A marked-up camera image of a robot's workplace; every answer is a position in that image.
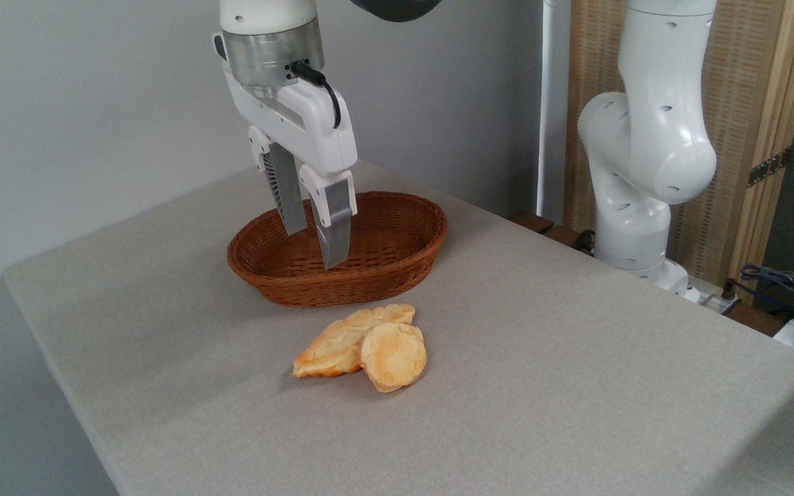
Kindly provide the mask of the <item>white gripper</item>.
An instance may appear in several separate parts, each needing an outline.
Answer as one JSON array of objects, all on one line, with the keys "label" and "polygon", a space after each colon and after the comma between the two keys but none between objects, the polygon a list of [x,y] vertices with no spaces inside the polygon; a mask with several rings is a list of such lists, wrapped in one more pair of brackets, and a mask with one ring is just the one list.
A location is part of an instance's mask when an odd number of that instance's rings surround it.
[{"label": "white gripper", "polygon": [[[278,89],[274,100],[258,99],[233,77],[229,63],[221,66],[238,113],[251,125],[253,163],[267,179],[287,235],[307,228],[300,179],[311,198],[325,269],[343,264],[357,214],[355,182],[347,172],[357,163],[357,149],[344,98],[337,96],[341,119],[334,128],[333,101],[324,88],[299,79]],[[299,176],[294,154],[307,164]]]}]

